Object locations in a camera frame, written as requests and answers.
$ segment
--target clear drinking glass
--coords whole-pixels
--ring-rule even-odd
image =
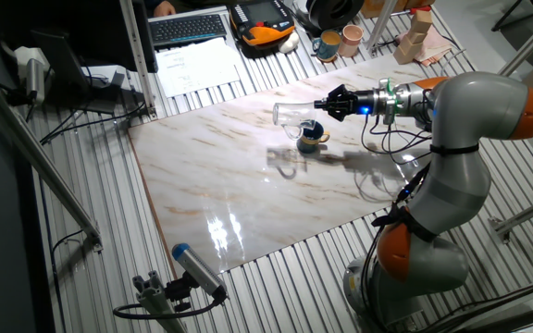
[[[316,125],[314,102],[310,103],[275,103],[273,107],[273,123],[281,125],[287,136],[292,140],[302,137],[304,129],[313,130]],[[293,135],[289,128],[297,128],[299,133]]]

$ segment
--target wooden block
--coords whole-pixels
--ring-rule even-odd
[[[411,43],[408,38],[404,38],[396,48],[394,58],[400,65],[408,64],[415,59],[416,54],[418,54],[422,48],[422,43]]]
[[[406,36],[404,38],[408,38],[411,43],[422,43],[425,41],[425,37],[427,37],[427,33],[421,33],[421,32],[414,32],[414,31],[408,31]]]
[[[430,12],[417,10],[411,18],[411,31],[419,33],[427,33],[433,24],[433,17]]]
[[[435,0],[408,0],[404,9],[433,5]]]
[[[392,13],[403,11],[408,0],[398,0]],[[384,7],[384,0],[366,0],[361,7],[361,13],[366,19],[377,18]]]

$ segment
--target marble tabletop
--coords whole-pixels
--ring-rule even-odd
[[[330,140],[306,155],[272,120],[274,103],[311,102],[342,83],[370,89],[382,78],[398,84],[426,77],[418,65],[383,56],[129,129],[168,253],[187,242],[223,271],[389,206],[420,166],[397,166],[364,149],[365,116],[340,123],[322,111],[316,120]],[[419,132],[412,119],[399,118],[397,127]],[[386,130],[381,121],[377,130]],[[364,136],[373,149],[381,139]],[[391,143],[405,141],[392,135]],[[426,150],[412,148],[403,158]]]

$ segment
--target ceramic mug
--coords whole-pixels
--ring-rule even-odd
[[[304,135],[297,141],[297,149],[304,154],[311,154],[316,151],[320,143],[327,142],[328,139],[330,133],[316,122],[314,129],[304,129]]]
[[[341,36],[333,30],[322,32],[319,38],[312,41],[312,48],[322,62],[334,61],[337,58],[339,46],[341,46]]]
[[[299,139],[304,129],[314,129],[316,124],[314,102],[299,104],[275,103],[275,106],[273,106],[273,124],[281,125],[290,139]],[[297,128],[299,132],[292,134],[290,128]]]
[[[357,53],[359,43],[363,38],[363,29],[350,24],[342,29],[342,42],[339,46],[339,56],[351,57]]]

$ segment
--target orange and black case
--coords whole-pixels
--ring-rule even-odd
[[[251,46],[277,43],[295,29],[290,10],[278,0],[258,0],[228,6],[236,37]]]

